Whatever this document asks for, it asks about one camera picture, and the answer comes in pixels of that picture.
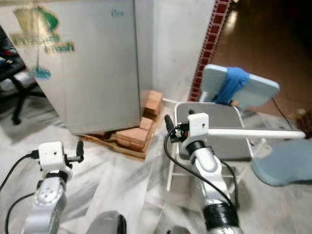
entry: white wall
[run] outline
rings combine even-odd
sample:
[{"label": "white wall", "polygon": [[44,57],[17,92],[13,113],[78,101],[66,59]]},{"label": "white wall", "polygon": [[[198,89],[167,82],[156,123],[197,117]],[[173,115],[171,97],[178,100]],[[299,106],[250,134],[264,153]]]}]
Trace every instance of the white wall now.
[{"label": "white wall", "polygon": [[187,99],[215,0],[156,0],[153,89]]}]

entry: mini fridge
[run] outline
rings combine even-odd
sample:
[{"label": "mini fridge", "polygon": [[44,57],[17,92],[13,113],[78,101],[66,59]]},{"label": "mini fridge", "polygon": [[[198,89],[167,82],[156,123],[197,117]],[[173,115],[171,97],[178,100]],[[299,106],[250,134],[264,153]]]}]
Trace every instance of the mini fridge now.
[{"label": "mini fridge", "polygon": [[17,2],[0,5],[0,25],[69,131],[139,125],[152,88],[153,1]]}]

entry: white plastic bar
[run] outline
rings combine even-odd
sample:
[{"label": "white plastic bar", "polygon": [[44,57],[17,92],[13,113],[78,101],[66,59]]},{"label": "white plastic bar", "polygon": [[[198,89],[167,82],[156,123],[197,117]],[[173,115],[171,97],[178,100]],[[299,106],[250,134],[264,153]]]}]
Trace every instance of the white plastic bar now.
[{"label": "white plastic bar", "polygon": [[265,138],[262,138],[260,142],[256,145],[255,149],[253,150],[253,156],[257,157],[258,153],[262,151],[262,148],[265,146],[267,143]]},{"label": "white plastic bar", "polygon": [[203,91],[200,96],[199,102],[205,102],[207,96],[208,96],[208,93],[206,91]]},{"label": "white plastic bar", "polygon": [[305,138],[302,131],[252,130],[252,129],[209,129],[208,135],[226,138]]},{"label": "white plastic bar", "polygon": [[188,176],[188,174],[186,173],[177,173],[177,172],[173,172],[172,175],[173,176]]}]

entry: wall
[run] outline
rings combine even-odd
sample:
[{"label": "wall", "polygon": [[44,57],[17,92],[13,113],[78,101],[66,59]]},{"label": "wall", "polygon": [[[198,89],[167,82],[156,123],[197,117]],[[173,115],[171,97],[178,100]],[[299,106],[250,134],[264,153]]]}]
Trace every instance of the wall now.
[{"label": "wall", "polygon": [[204,67],[211,63],[219,35],[222,30],[222,25],[227,15],[229,6],[232,0],[215,0],[213,13],[209,27],[205,36],[204,43],[201,48],[200,56],[196,66],[192,86],[189,92],[188,101],[198,101],[201,95],[201,78]]},{"label": "wall", "polygon": [[186,101],[215,0],[155,1],[153,88]]}]

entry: brown floor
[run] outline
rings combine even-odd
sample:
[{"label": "brown floor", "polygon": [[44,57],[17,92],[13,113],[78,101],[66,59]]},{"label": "brown floor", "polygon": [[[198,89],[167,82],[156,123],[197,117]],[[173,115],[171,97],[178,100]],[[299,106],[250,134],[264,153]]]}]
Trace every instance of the brown floor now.
[{"label": "brown floor", "polygon": [[[241,0],[229,12],[213,64],[238,66],[280,85],[275,100],[286,116],[312,109],[312,60],[279,12],[278,1]],[[249,109],[280,116],[272,100]]]}]

